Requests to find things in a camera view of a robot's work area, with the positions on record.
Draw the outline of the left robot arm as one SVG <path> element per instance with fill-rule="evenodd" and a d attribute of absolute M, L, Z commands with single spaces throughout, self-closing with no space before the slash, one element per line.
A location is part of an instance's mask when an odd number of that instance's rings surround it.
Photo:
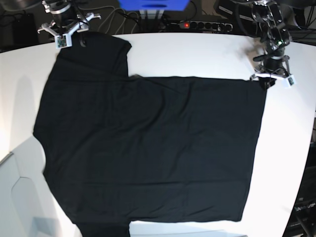
<path fill-rule="evenodd" d="M 236 20 L 242 32 L 251 38 L 259 38 L 264 45 L 264 54 L 253 58 L 258 65 L 250 80 L 258 79 L 263 90 L 274 86 L 277 80 L 292 86 L 289 56 L 285 54 L 285 47 L 292 37 L 283 21 L 279 4 L 274 0 L 236 0 L 235 4 Z M 261 34 L 250 34 L 243 25 L 239 13 L 242 5 L 251 6 L 253 20 L 261 29 Z"/>

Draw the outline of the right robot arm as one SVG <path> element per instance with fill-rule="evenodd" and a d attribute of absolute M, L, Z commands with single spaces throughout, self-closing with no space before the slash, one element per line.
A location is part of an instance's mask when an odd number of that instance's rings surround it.
<path fill-rule="evenodd" d="M 91 20 L 101 19 L 100 14 L 84 14 L 74 0 L 44 0 L 42 5 L 53 19 L 50 23 L 43 23 L 38 33 L 45 31 L 52 35 L 57 49 L 71 47 L 74 33 L 88 31 Z"/>

